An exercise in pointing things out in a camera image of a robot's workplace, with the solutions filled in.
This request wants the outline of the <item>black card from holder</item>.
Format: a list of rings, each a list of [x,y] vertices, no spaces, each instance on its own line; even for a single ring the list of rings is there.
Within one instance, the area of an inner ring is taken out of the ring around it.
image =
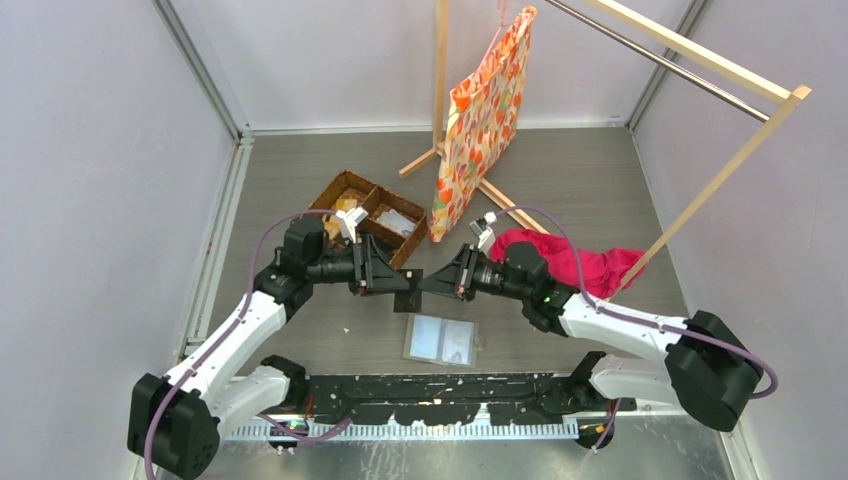
[[[418,288],[419,282],[424,277],[422,269],[400,269],[399,273],[408,282],[408,288],[394,294],[393,312],[420,313],[423,305],[423,292]]]

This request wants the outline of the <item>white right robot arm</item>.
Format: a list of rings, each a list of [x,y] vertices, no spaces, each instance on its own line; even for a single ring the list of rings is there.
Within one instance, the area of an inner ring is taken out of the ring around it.
[[[697,311],[667,317],[620,305],[605,306],[578,287],[556,280],[527,242],[510,245],[502,260],[465,244],[420,290],[461,301],[479,292],[518,300],[537,330],[587,339],[625,352],[593,351],[563,381],[555,398],[569,411],[596,410],[627,398],[676,405],[702,425],[732,431],[765,372],[724,322]]]

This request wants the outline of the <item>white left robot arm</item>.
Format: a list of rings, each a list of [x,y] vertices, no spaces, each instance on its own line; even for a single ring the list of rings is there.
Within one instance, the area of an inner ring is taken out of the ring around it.
[[[293,414],[305,405],[304,368],[278,355],[242,380],[233,377],[312,297],[315,285],[344,283],[363,297],[409,288],[373,235],[358,233],[368,217],[364,208],[333,212],[340,250],[330,245],[322,220],[327,213],[309,209],[282,218],[282,245],[263,269],[250,268],[246,291],[228,319],[181,363],[135,383],[127,448],[142,458],[146,478],[165,470],[196,479],[236,428],[271,407]]]

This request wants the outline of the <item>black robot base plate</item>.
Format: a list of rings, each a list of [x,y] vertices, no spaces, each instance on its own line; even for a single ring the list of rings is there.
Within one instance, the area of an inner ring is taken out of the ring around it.
[[[350,419],[355,425],[467,425],[480,413],[496,426],[552,425],[580,412],[609,412],[612,402],[573,393],[564,375],[414,374],[314,375],[294,406],[266,415],[306,416],[320,424]]]

